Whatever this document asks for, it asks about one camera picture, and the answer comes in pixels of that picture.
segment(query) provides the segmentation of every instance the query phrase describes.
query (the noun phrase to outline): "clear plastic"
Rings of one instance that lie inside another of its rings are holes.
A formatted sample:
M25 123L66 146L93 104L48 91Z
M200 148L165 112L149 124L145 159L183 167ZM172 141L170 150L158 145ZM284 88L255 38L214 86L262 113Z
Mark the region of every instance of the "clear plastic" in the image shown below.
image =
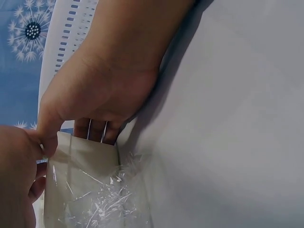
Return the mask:
M151 228L140 164L114 165L112 148L92 143L72 137L49 161L44 227Z

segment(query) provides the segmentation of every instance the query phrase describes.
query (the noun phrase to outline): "wrist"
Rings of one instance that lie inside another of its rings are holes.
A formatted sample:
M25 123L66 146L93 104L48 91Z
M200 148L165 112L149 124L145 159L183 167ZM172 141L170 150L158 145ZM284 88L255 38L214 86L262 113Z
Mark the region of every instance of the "wrist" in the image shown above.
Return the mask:
M82 49L112 66L158 68L193 0L100 1Z

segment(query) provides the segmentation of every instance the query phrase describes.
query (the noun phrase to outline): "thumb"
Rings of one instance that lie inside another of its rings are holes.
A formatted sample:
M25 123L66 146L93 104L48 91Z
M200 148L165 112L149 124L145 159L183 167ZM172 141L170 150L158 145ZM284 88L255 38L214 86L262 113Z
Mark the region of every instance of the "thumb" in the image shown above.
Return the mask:
M55 154L58 146L57 132L60 131L63 120L52 108L51 103L41 103L38 116L37 133L47 157Z

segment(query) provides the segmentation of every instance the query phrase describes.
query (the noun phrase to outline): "finger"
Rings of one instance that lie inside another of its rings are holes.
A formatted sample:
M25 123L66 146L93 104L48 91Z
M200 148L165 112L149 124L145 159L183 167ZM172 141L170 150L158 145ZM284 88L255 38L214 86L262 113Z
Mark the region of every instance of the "finger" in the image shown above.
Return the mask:
M47 168L48 168L48 164L46 162L38 164L36 179L39 179L40 177L45 176L47 174Z
M92 120L90 124L89 140L101 142L104 135L106 121Z
M43 152L52 157L58 145L57 132L60 131L64 120L56 111L56 107L49 102L41 102L38 115L37 137L43 144Z
M26 133L28 133L29 137L36 142L37 144L41 145L41 140L39 139L39 134L36 130L24 129Z
M46 178L40 177L39 179L35 180L32 187L29 190L29 200L31 203L34 203L39 197L42 195L44 189L46 187Z
M90 122L91 119L88 118L76 120L74 123L73 135L78 138L86 139L89 132Z
M103 143L114 145L123 122L108 122L105 128Z

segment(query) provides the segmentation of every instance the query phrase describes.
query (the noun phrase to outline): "white flower pattern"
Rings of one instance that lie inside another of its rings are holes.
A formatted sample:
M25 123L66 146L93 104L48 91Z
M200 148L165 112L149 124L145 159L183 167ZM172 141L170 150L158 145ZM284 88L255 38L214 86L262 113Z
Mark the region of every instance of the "white flower pattern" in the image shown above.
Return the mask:
M21 128L21 129L26 129L27 126L28 126L28 124L27 124L26 122L24 122L24 121L22 121L22 122L19 122L19 121L18 121L18 123L15 124L14 126L15 126L15 127L18 127L18 128Z
M8 26L8 45L18 61L31 62L43 57L44 44L55 0L25 0L14 12Z

